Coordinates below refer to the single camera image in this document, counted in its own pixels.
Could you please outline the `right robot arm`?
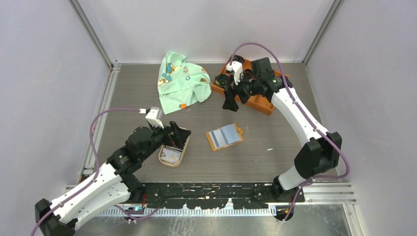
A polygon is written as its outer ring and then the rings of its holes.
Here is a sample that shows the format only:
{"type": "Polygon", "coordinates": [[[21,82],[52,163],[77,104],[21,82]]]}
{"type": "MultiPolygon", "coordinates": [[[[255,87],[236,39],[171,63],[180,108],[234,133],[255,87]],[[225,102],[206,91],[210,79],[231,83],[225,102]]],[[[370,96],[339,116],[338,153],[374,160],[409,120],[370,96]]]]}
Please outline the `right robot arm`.
{"type": "Polygon", "coordinates": [[[287,201],[292,190],[314,176],[337,167],[342,138],[337,132],[329,133],[307,110],[284,74],[272,69],[269,58],[254,60],[250,69],[234,57],[225,65],[229,75],[224,89],[223,109],[237,111],[236,97],[246,103],[250,97],[265,97],[286,118],[295,131],[301,150],[293,166],[276,176],[271,187],[279,202],[287,201]]]}

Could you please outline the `orange leather card holder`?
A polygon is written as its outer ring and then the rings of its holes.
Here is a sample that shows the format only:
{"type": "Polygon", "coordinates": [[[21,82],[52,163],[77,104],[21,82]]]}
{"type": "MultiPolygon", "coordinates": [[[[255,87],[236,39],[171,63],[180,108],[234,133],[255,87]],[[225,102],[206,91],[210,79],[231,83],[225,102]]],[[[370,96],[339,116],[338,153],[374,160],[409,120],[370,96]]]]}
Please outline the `orange leather card holder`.
{"type": "Polygon", "coordinates": [[[228,124],[218,129],[221,129],[224,139],[226,141],[226,145],[222,148],[215,149],[209,134],[211,131],[206,132],[206,137],[208,139],[212,151],[218,151],[244,141],[244,130],[241,127],[238,127],[236,123],[228,124]]]}

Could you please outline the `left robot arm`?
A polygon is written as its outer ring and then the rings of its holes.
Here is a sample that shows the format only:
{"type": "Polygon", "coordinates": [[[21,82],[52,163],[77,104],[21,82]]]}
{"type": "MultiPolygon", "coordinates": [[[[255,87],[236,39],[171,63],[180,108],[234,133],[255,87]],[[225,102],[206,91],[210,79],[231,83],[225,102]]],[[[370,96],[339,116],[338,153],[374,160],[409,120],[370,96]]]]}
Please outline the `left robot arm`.
{"type": "Polygon", "coordinates": [[[190,130],[174,121],[169,126],[136,128],[94,174],[61,197],[35,204],[37,228],[45,236],[72,236],[103,210],[139,202],[145,190],[134,173],[162,146],[184,150],[190,135],[190,130]]]}

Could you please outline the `beige oval card tray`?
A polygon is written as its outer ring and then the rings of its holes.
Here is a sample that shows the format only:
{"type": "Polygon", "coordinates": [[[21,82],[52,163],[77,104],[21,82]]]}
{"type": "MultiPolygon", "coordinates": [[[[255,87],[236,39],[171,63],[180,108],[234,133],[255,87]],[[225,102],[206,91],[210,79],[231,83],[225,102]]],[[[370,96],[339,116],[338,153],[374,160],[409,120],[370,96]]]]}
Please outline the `beige oval card tray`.
{"type": "Polygon", "coordinates": [[[185,129],[183,127],[179,128],[179,132],[181,134],[185,134],[185,131],[188,131],[189,134],[186,136],[185,141],[183,143],[182,147],[176,146],[174,138],[174,132],[171,132],[169,134],[169,137],[171,138],[171,146],[167,146],[165,144],[163,144],[159,150],[158,153],[158,160],[165,166],[171,167],[171,168],[175,168],[178,167],[182,160],[183,157],[185,155],[185,152],[187,150],[188,144],[189,144],[189,136],[191,131],[188,129],[185,129]]]}

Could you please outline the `grey card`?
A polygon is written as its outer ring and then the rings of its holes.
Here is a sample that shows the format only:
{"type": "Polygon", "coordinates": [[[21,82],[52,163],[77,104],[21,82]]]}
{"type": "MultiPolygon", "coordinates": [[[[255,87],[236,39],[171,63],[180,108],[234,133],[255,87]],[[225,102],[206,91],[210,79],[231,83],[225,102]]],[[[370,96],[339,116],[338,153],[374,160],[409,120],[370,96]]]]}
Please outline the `grey card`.
{"type": "Polygon", "coordinates": [[[221,129],[213,130],[209,134],[215,149],[222,148],[226,145],[226,141],[221,129]]]}

